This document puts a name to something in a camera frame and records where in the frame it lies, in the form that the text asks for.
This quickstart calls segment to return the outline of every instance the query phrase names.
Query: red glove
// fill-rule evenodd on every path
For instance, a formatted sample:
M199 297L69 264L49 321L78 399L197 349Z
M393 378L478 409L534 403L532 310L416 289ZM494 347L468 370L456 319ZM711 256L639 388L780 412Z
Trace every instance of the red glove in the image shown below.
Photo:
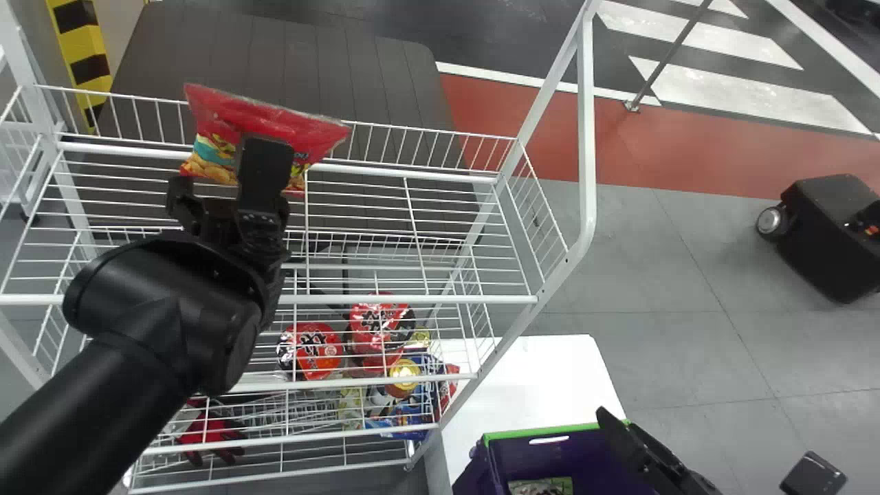
M207 417L203 412L192 423L190 423L186 432L177 438L177 441L183 445L201 444L208 442L218 442L226 440L242 440L246 439L240 430L245 428L238 421L231 419L222 419L216 417L213 412L209 412ZM224 447L211 449L217 457L221 458L228 465L235 464L236 455L244 455L245 449L242 447ZM202 466L202 456L197 450L190 450L183 453L187 459L195 467Z

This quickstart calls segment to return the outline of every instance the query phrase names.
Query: white table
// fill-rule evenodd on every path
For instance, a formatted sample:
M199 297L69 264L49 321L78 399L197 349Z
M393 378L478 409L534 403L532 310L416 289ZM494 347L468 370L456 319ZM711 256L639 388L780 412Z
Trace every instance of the white table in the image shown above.
M431 495L452 493L483 433L593 423L599 406L625 417L593 337L519 337L425 453Z

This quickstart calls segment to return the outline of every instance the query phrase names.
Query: metal shelf frame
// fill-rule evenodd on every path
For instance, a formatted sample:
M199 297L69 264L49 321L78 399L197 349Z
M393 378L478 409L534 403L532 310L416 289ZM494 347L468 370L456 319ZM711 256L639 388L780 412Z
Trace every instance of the metal shelf frame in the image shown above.
M192 421L182 411L129 471L129 492L388 465L411 469L435 445L435 430L466 404L592 242L597 193L591 21L599 1L587 0L577 13L515 137L347 122L348 141L309 169L304 198L290 201L287 241L301 261L284 266L287 278L272 328L260 335L242 381L217 400L201 399L206 415L241 423L245 437L182 446L174 426ZM192 136L185 101L45 84L6 0L0 0L0 47L18 85L9 101L0 102L0 158L10 164L4 179L14 177L0 218L15 202L27 218L11 262L0 270L0 349L38 388L89 342L60 310L79 269L107 250L179 228L162 208L164 182L189 155ZM573 241L563 236L527 152L572 60L580 213ZM93 134L71 110L78 100L105 103L102 119L92 115ZM211 183L196 188L202 196L233 191ZM346 424L343 390L362 393L412 380L392 376L386 367L371 378L355 378L343 356L334 376L319 381L275 369L282 330L322 321L344 334L345 315L328 308L356 303L407 303L429 332L426 352L458 367L457 373L422 369L415 379L424 394L458 384L442 410L438 401L422 397L419 404L430 409L422 419L432 420L375 430ZM490 314L495 305L519 311L498 332ZM39 326L13 328L4 317L12 308L38 310ZM387 438L418 431L426 431L427 439ZM209 453L219 447L247 451L242 462L226 466ZM207 465L193 468L186 451L202 452Z

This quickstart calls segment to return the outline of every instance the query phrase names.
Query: black wheeled robot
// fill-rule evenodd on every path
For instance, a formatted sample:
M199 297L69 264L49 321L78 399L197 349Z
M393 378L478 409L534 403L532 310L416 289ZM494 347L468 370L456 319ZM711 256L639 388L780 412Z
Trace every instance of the black wheeled robot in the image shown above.
M781 200L755 228L792 268L839 303L880 289L880 196L839 174L797 181Z

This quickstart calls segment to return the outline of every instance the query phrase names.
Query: black device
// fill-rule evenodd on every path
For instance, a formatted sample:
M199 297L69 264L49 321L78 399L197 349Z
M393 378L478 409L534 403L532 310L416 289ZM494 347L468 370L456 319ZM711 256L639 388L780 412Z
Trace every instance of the black device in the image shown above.
M779 487L788 495L834 495L847 482L847 475L808 450Z
M106 493L189 396L235 385L281 295L292 162L285 143L243 137L235 199L174 177L183 232L80 270L62 311L93 340L0 425L0 493Z
M849 303L880 289L880 196L852 174L795 182L755 228L829 299Z
M612 452L658 495L721 495L711 481L688 469L637 424L625 424L604 407L596 410L596 420Z

